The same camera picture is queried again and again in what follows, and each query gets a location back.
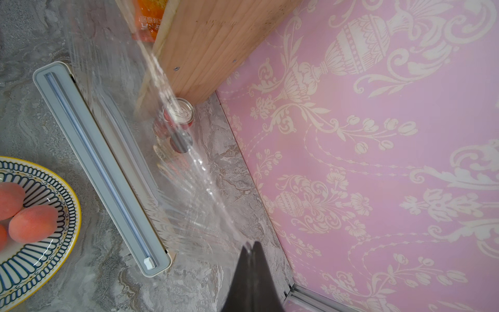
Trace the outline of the beige plastic wrap dispenser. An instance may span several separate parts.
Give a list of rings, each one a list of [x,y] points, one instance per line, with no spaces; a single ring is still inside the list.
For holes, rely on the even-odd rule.
[[[37,69],[33,81],[135,259],[151,278],[173,263],[119,167],[67,64]]]

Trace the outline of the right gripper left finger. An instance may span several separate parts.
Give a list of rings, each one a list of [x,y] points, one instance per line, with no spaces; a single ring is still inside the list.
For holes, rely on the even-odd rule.
[[[240,252],[239,260],[234,272],[233,280],[222,312],[243,312],[252,309],[252,277],[250,274],[252,264],[252,247],[246,243]]]

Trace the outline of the patterned plate with peaches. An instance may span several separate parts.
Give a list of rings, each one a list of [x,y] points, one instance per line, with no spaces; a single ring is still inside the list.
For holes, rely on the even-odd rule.
[[[33,162],[1,157],[1,310],[44,286],[67,260],[81,228],[74,190]]]

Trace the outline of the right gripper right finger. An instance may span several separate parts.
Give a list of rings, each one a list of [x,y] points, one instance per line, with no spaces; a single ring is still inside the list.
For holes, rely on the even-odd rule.
[[[252,311],[283,312],[282,302],[275,289],[262,244],[255,242],[252,248]]]

